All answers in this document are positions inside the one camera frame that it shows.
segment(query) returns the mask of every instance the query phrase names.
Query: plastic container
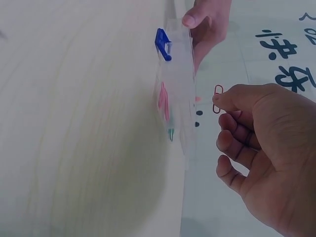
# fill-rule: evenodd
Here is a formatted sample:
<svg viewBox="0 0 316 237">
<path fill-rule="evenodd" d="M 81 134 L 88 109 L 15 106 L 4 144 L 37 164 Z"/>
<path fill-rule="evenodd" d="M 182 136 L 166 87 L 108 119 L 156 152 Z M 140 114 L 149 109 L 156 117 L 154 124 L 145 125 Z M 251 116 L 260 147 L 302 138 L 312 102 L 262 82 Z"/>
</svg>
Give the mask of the plastic container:
<svg viewBox="0 0 316 237">
<path fill-rule="evenodd" d="M 165 50 L 172 59 L 166 61 L 159 54 L 159 70 L 155 95 L 157 108 L 169 140 L 179 139 L 188 161 L 195 155 L 195 98 L 193 47 L 190 31 L 181 19 L 167 22 L 165 30 L 171 43 Z"/>
</svg>

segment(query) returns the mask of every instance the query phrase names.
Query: fingernail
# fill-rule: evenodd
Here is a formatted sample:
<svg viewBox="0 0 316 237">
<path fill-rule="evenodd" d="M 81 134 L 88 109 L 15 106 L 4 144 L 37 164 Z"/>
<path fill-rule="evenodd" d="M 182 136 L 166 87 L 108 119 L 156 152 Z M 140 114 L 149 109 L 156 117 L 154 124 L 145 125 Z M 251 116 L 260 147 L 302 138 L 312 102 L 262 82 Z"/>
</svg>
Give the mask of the fingernail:
<svg viewBox="0 0 316 237">
<path fill-rule="evenodd" d="M 189 27 L 194 26 L 196 22 L 196 20 L 192 16 L 189 16 L 189 15 L 185 15 L 182 20 L 183 20 L 183 23 Z"/>
</svg>

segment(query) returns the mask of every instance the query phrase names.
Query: knuckle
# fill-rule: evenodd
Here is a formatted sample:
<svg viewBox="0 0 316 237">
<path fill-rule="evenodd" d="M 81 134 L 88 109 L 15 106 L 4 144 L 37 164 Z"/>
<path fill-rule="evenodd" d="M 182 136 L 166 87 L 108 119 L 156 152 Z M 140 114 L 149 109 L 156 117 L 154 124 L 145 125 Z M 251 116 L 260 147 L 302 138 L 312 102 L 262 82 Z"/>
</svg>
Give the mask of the knuckle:
<svg viewBox="0 0 316 237">
<path fill-rule="evenodd" d="M 237 93 L 237 92 L 239 92 L 243 87 L 244 87 L 243 84 L 236 84 L 236 85 L 233 85 L 233 86 L 232 86 L 232 88 L 230 89 L 230 91 L 233 92 L 233 93 Z"/>
</svg>

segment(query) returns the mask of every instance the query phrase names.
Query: pink paper clip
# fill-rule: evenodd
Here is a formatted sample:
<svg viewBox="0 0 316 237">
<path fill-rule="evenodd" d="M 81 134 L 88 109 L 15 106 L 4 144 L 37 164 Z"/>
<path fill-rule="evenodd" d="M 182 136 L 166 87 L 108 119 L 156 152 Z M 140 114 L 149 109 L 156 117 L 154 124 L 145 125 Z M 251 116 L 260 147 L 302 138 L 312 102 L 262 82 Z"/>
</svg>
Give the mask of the pink paper clip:
<svg viewBox="0 0 316 237">
<path fill-rule="evenodd" d="M 164 83 L 161 83 L 159 100 L 158 100 L 158 108 L 161 110 L 164 105 L 163 112 L 166 121 L 169 121 L 169 102 L 168 102 L 168 92 L 164 86 Z"/>
<path fill-rule="evenodd" d="M 216 85 L 215 89 L 214 89 L 214 95 L 216 94 L 222 94 L 224 92 L 224 88 L 222 85 Z M 221 109 L 217 108 L 217 110 L 215 109 L 217 108 L 214 104 L 213 104 L 213 112 L 215 114 L 219 114 L 221 112 Z"/>
</svg>

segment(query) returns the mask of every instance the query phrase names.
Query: blue clip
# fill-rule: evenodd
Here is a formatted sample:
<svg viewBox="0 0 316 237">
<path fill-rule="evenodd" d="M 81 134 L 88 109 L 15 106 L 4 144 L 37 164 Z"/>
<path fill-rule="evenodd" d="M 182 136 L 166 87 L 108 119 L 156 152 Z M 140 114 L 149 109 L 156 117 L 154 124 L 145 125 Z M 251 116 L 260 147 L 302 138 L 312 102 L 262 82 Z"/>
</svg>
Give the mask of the blue clip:
<svg viewBox="0 0 316 237">
<path fill-rule="evenodd" d="M 171 61 L 172 57 L 171 55 L 169 55 L 171 41 L 168 39 L 166 32 L 161 28 L 158 28 L 157 30 L 155 45 L 158 48 L 158 50 L 161 52 L 163 58 L 166 61 Z"/>
</svg>

